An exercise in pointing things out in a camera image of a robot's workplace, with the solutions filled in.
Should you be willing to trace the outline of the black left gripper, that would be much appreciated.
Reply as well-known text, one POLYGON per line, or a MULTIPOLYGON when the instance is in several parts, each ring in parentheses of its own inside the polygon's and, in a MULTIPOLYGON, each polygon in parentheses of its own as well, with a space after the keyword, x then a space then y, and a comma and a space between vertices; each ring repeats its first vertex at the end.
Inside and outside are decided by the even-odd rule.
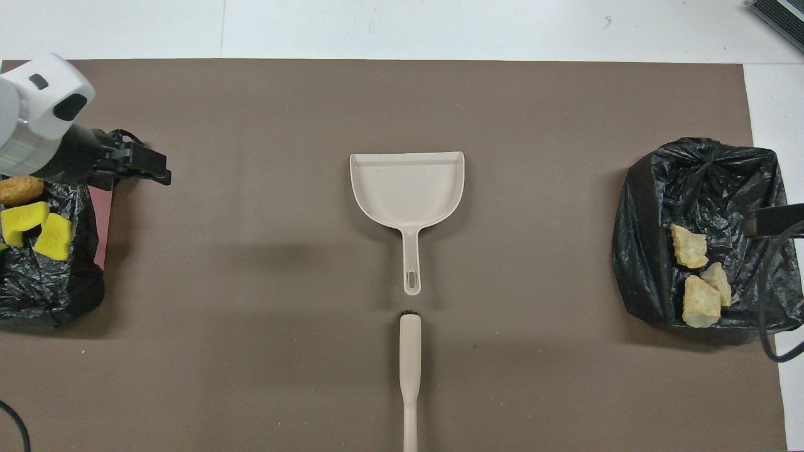
POLYGON ((53 157, 38 170, 38 177, 50 183, 86 183, 109 171, 109 159, 117 178, 140 178, 164 186, 172 183, 165 155, 134 141, 126 141, 109 152, 106 132, 81 125, 68 128, 53 157))

